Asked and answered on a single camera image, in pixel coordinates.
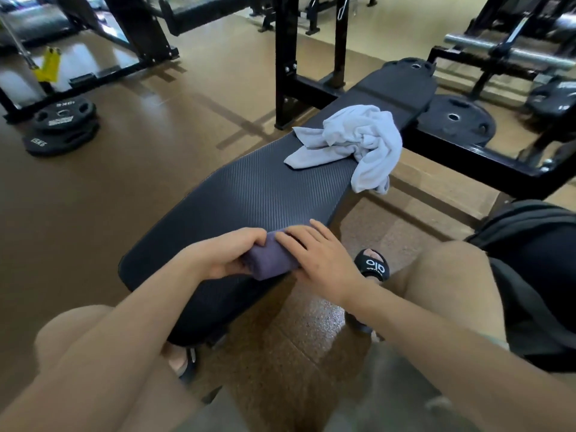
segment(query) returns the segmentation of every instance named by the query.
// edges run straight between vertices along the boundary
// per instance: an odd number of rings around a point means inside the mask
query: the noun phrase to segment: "weight bench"
[[[436,86],[428,70],[386,64],[322,109],[306,126],[321,128],[338,110],[364,104],[390,111],[402,130],[426,109]],[[284,159],[300,146],[291,132],[208,176],[122,258],[122,282],[133,291],[184,247],[241,227],[278,230],[307,224],[310,218],[329,224],[351,192],[356,161],[350,157],[293,170]],[[249,276],[231,276],[201,283],[169,341],[190,347],[221,333],[282,277],[259,282]]]

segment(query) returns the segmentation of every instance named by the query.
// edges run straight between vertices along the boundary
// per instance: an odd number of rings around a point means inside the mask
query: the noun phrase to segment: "weight plate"
[[[33,126],[41,132],[65,132],[84,124],[96,114],[96,105],[83,97],[46,106],[34,115]]]
[[[553,80],[534,88],[526,100],[526,108],[543,120],[558,119],[576,103],[576,82]]]
[[[484,147],[496,134],[496,122],[466,97],[436,94],[418,117],[418,129],[461,146]]]
[[[98,120],[90,120],[69,132],[45,133],[33,130],[22,138],[22,142],[26,151],[33,156],[58,156],[92,140],[99,128]]]
[[[432,64],[427,60],[417,57],[405,57],[400,60],[392,60],[382,65],[382,68],[388,65],[402,65],[405,67],[410,67],[413,70],[427,70],[430,75],[434,74],[434,71],[436,70],[436,64]]]

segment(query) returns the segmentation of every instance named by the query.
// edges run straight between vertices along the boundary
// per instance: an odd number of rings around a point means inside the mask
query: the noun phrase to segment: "forearm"
[[[485,430],[576,430],[570,388],[495,345],[366,281],[345,305]]]
[[[198,286],[194,271],[184,253],[169,261],[40,374],[0,429],[117,430]]]

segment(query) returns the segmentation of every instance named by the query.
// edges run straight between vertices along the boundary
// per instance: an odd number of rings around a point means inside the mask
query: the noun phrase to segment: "logo on sandal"
[[[384,266],[382,264],[379,264],[378,262],[372,260],[372,259],[368,259],[366,261],[366,264],[371,266],[368,267],[368,269],[373,269],[375,271],[378,271],[379,273],[384,274],[386,272],[386,268],[384,268]]]

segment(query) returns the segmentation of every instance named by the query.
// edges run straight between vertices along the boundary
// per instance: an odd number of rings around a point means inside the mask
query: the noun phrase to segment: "left hand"
[[[233,274],[251,274],[239,259],[254,244],[264,245],[266,231],[254,227],[228,232],[216,238],[195,242],[183,253],[191,258],[200,280],[220,279]]]

